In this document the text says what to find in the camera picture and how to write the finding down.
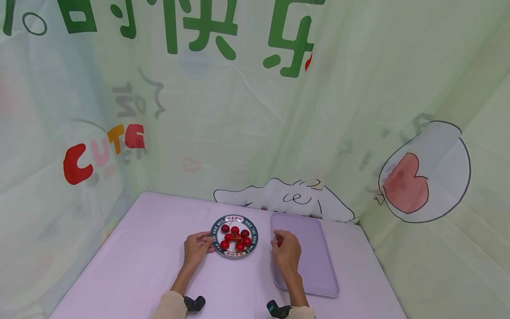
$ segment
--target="black wrist strap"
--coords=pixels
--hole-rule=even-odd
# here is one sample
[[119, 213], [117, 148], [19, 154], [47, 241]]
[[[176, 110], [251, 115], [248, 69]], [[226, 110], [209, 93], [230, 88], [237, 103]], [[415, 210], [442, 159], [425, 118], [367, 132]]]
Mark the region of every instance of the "black wrist strap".
[[198, 296], [196, 300], [193, 300], [190, 297], [184, 296], [184, 304], [189, 312], [199, 312], [205, 306], [206, 299], [202, 296]]
[[289, 315], [290, 309], [291, 309], [291, 306], [285, 306], [282, 308], [278, 307], [278, 304], [274, 300], [271, 300], [270, 302], [267, 303], [267, 310], [269, 310], [269, 313], [274, 318], [280, 318], [280, 319], [287, 318], [287, 316]]

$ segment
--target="round plate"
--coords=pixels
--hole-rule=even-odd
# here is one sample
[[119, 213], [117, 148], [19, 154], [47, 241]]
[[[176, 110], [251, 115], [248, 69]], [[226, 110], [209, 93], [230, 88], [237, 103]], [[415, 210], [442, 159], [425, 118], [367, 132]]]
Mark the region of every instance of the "round plate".
[[[231, 241], [228, 250], [221, 249], [220, 243], [225, 238], [225, 233], [221, 231], [221, 226], [223, 226], [223, 224], [227, 224], [231, 229], [233, 226], [239, 227], [239, 233], [241, 233], [244, 229], [247, 229], [250, 232], [249, 237], [251, 238], [251, 246], [246, 247], [244, 252], [240, 253], [236, 251], [236, 242]], [[211, 235], [213, 236], [214, 240], [213, 246], [216, 249], [216, 251], [228, 258], [233, 259], [238, 259], [249, 255], [249, 253], [251, 253], [257, 246], [259, 237], [255, 224], [253, 224], [249, 219], [241, 215], [227, 215], [218, 219], [211, 229]]]

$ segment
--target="person's right hand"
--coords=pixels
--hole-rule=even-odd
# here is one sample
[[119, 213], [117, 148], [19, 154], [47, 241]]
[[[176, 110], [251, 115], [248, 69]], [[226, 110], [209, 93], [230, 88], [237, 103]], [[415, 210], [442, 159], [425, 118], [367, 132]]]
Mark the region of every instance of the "person's right hand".
[[276, 266], [280, 269], [282, 275], [288, 273], [297, 273], [299, 258], [301, 257], [301, 245], [296, 235], [285, 230], [275, 230], [276, 240], [283, 243], [280, 247], [276, 241], [272, 240], [273, 258]]

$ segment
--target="person's left hand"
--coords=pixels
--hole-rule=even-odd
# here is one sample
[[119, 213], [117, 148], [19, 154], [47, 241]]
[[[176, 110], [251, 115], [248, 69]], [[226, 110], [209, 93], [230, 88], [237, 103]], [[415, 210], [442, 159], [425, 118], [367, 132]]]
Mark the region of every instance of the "person's left hand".
[[183, 268], [197, 269], [206, 254], [214, 252], [211, 232], [189, 235], [184, 242]]

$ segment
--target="rectangular tray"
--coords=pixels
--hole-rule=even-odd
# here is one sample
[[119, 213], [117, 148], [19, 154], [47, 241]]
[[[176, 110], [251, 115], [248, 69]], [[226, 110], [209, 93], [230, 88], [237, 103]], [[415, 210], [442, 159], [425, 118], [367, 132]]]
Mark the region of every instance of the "rectangular tray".
[[[301, 259], [298, 271], [303, 278], [304, 292], [330, 298], [338, 297], [340, 287], [320, 222], [310, 217], [275, 213], [272, 217], [272, 228], [290, 231], [299, 240]], [[274, 263], [273, 278], [278, 288], [287, 290], [282, 274]]]

